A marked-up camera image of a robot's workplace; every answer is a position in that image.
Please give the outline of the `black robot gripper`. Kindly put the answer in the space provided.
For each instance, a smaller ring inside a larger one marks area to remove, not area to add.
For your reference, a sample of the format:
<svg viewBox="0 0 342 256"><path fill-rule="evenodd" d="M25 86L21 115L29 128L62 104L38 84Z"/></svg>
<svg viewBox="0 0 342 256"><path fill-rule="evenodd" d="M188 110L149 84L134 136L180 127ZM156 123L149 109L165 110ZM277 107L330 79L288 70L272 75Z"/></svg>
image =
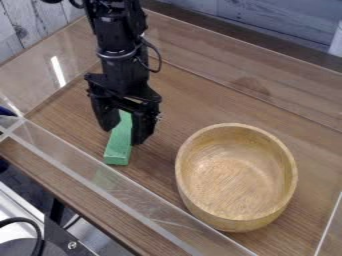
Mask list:
<svg viewBox="0 0 342 256"><path fill-rule="evenodd" d="M101 73L86 73L88 96L101 129L110 131L120 122L118 111L132 113L132 144L140 145L153 134L161 96L148 85L148 50L139 46L129 52L97 51Z"/></svg>

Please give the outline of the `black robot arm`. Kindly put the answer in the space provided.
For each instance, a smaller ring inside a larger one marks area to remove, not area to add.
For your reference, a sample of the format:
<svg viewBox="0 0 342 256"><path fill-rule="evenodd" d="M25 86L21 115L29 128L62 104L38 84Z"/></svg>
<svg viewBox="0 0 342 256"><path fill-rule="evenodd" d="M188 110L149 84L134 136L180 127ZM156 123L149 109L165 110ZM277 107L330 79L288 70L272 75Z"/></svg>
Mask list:
<svg viewBox="0 0 342 256"><path fill-rule="evenodd" d="M85 11L96 36L96 55L101 71L88 73L88 97L102 130L118 126L122 111L130 114L129 141L144 143L153 134L160 114L161 96L149 87L148 51L153 45L145 40L147 14L139 0L41 0L48 4L68 1Z"/></svg>

